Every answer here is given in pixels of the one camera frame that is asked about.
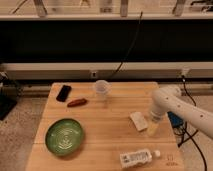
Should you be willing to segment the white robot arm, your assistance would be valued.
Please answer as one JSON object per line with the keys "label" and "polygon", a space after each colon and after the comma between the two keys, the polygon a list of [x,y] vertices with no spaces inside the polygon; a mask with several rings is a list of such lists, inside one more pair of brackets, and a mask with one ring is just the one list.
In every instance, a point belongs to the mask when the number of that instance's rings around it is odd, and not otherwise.
{"label": "white robot arm", "polygon": [[167,112],[173,112],[213,139],[213,113],[184,102],[181,95],[181,89],[176,85],[154,90],[149,109],[151,121],[159,123]]}

